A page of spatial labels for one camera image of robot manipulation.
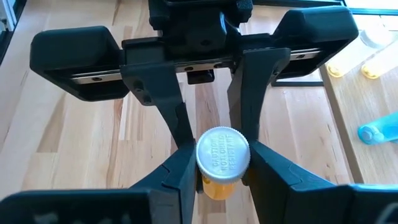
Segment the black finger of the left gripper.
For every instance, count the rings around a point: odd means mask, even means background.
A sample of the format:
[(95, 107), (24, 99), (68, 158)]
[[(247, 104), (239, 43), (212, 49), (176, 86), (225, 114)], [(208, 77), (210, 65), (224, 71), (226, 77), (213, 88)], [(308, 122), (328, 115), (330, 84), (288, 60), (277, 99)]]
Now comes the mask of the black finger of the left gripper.
[(126, 65), (124, 84), (144, 106), (156, 106), (178, 147), (192, 146), (195, 139), (172, 62)]
[(266, 89), (274, 73), (290, 62), (290, 49), (244, 50), (228, 88), (231, 127), (248, 141), (259, 139), (259, 120)]

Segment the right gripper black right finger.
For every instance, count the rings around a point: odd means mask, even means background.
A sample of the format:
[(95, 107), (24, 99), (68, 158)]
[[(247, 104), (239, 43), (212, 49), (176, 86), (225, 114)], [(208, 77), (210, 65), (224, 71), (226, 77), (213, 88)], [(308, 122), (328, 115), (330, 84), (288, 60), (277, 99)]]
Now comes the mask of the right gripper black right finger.
[(298, 166), (259, 141), (249, 143), (246, 179), (260, 224), (316, 224), (338, 194), (331, 182)]

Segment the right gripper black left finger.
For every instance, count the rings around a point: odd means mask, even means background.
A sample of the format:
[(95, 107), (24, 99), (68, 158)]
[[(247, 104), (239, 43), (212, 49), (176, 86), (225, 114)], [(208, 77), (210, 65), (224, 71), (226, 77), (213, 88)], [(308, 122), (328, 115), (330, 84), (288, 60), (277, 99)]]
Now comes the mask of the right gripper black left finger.
[(194, 144), (177, 149), (163, 164), (134, 184), (131, 220), (135, 224), (191, 224), (196, 188)]

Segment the orange pill bottle white cap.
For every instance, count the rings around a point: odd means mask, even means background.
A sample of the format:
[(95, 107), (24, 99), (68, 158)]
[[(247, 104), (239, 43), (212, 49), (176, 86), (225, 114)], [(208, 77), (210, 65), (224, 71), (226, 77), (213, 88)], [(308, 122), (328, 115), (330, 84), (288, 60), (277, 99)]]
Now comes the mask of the orange pill bottle white cap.
[(204, 193), (225, 200), (244, 176), (251, 159), (249, 143), (237, 130), (218, 126), (205, 131), (195, 148)]

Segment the blue pill bottle white cap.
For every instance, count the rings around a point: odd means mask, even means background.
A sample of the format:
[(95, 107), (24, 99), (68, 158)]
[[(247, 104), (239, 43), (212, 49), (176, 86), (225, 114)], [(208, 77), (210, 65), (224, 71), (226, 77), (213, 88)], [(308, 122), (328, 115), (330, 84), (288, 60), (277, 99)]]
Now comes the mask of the blue pill bottle white cap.
[(398, 112), (383, 116), (358, 128), (358, 137), (368, 145), (398, 144)]

